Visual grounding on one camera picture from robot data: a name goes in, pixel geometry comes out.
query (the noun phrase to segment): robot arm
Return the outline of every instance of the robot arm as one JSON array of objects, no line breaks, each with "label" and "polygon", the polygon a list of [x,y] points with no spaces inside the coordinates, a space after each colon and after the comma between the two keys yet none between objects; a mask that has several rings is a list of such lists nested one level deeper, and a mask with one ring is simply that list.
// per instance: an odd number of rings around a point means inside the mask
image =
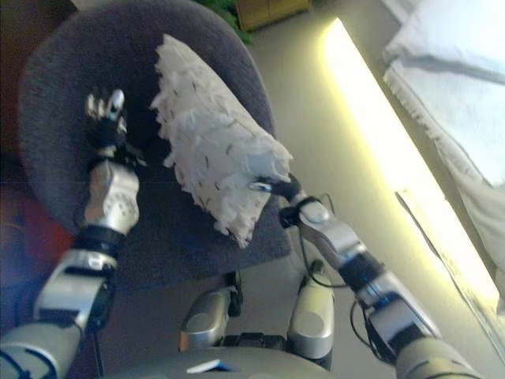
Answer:
[{"label": "robot arm", "polygon": [[394,364],[398,379],[480,378],[466,360],[443,342],[423,306],[395,276],[366,249],[354,231],[316,198],[291,183],[259,178],[251,190],[285,197],[290,206],[280,213],[284,227],[296,225],[354,292],[367,314],[370,341],[380,356]]},{"label": "robot arm", "polygon": [[91,165],[85,225],[36,300],[35,322],[2,338],[2,377],[63,378],[84,338],[107,321],[114,297],[118,250],[137,223],[139,181],[123,158],[124,96],[106,103],[90,96],[88,139],[97,157]]}]

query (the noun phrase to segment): pillow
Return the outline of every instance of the pillow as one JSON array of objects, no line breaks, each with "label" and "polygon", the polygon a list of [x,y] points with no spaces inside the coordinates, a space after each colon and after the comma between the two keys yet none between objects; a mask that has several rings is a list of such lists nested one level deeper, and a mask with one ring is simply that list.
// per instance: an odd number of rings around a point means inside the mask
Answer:
[{"label": "pillow", "polygon": [[424,0],[384,58],[433,58],[505,82],[505,1]]},{"label": "pillow", "polygon": [[268,193],[248,184],[257,177],[289,182],[291,154],[259,127],[219,76],[187,45],[164,36],[157,50],[161,74],[159,136],[182,190],[216,219],[215,228],[248,245]]}]

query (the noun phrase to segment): cable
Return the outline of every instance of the cable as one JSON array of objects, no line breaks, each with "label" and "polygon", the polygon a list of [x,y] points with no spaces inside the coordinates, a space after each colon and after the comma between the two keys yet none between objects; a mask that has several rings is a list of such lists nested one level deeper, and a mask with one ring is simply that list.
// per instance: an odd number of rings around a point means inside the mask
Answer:
[{"label": "cable", "polygon": [[303,242],[303,237],[301,237],[300,229],[298,229],[298,237],[300,239],[301,255],[303,256],[305,270],[307,271],[307,275],[309,276],[309,278],[312,279],[314,282],[316,282],[317,284],[319,284],[322,287],[338,288],[338,289],[347,288],[347,284],[326,284],[326,283],[323,283],[323,282],[319,281],[318,279],[316,279],[316,277],[310,271],[309,261],[307,260],[307,253],[305,252],[305,244]]},{"label": "cable", "polygon": [[100,352],[100,345],[98,342],[98,333],[93,333],[93,347],[95,348],[95,362],[96,369],[98,370],[98,377],[103,377],[103,360],[102,353]]},{"label": "cable", "polygon": [[323,200],[323,198],[326,197],[328,199],[328,202],[330,203],[330,208],[331,212],[335,214],[335,207],[333,206],[333,200],[331,199],[331,196],[329,193],[323,193],[321,196],[319,196],[319,200]]},{"label": "cable", "polygon": [[372,347],[368,342],[366,342],[365,338],[363,338],[360,333],[357,332],[356,326],[354,325],[354,311],[357,306],[357,301],[354,300],[353,305],[350,307],[350,312],[349,312],[349,321],[350,321],[350,327],[353,329],[354,335],[369,349]]}]

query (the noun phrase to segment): gray chair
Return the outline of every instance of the gray chair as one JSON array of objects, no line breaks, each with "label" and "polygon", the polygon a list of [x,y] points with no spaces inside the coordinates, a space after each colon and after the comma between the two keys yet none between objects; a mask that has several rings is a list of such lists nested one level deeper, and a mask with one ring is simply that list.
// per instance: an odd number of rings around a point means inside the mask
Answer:
[{"label": "gray chair", "polygon": [[[84,99],[93,86],[121,88],[130,140],[151,154],[159,125],[149,104],[158,91],[155,49],[163,34],[188,44],[226,82],[255,120],[273,133],[271,109],[254,63],[232,29],[184,0],[135,0],[74,14],[30,57],[21,80],[23,164],[36,196],[72,233],[88,198]],[[140,220],[118,263],[124,290],[215,276],[289,253],[272,199],[245,250],[180,190],[164,167],[138,171]]]}]

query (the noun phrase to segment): black wire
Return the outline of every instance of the black wire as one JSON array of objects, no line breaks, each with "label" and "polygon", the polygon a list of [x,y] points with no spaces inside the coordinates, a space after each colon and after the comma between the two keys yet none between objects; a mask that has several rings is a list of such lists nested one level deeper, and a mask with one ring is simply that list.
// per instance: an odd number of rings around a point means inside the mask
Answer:
[{"label": "black wire", "polygon": [[323,193],[321,196],[319,196],[319,200],[323,200],[323,198],[326,197],[328,199],[328,202],[330,203],[330,208],[331,212],[335,214],[335,207],[333,206],[333,200],[331,199],[331,196],[329,193]]},{"label": "black wire", "polygon": [[372,348],[368,342],[365,341],[365,338],[363,338],[360,333],[357,332],[356,326],[354,325],[354,311],[357,306],[357,301],[354,300],[353,305],[350,307],[350,312],[349,312],[349,321],[350,321],[350,327],[353,329],[354,335],[368,348]]},{"label": "black wire", "polygon": [[305,264],[305,269],[307,270],[307,275],[309,276],[309,278],[322,287],[338,288],[338,289],[347,288],[347,284],[326,284],[316,279],[316,277],[310,271],[309,261],[307,260],[307,253],[305,252],[305,244],[303,243],[303,237],[301,237],[301,232],[299,229],[298,229],[298,237],[300,239],[301,255],[303,256],[303,262]]},{"label": "black wire", "polygon": [[96,362],[96,369],[98,370],[98,377],[103,377],[103,360],[102,360],[102,353],[100,352],[100,345],[98,341],[98,333],[94,332],[93,333],[93,346],[95,348],[95,362]]},{"label": "black wire", "polygon": [[0,355],[16,370],[19,379],[31,379],[32,378],[30,371],[23,371],[21,366],[19,366],[19,364],[14,360],[13,357],[8,355],[4,351],[0,351]]}]

